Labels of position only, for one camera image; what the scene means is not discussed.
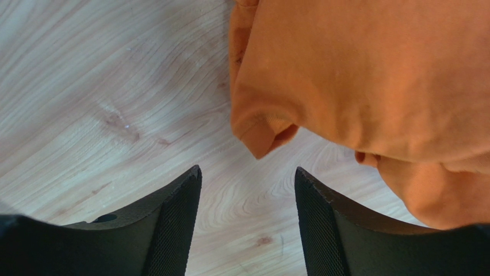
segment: wood grain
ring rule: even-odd
[[[231,0],[0,1],[0,212],[92,221],[199,164],[187,275],[306,275],[293,176],[417,223],[375,170],[301,130],[255,160],[231,134]]]

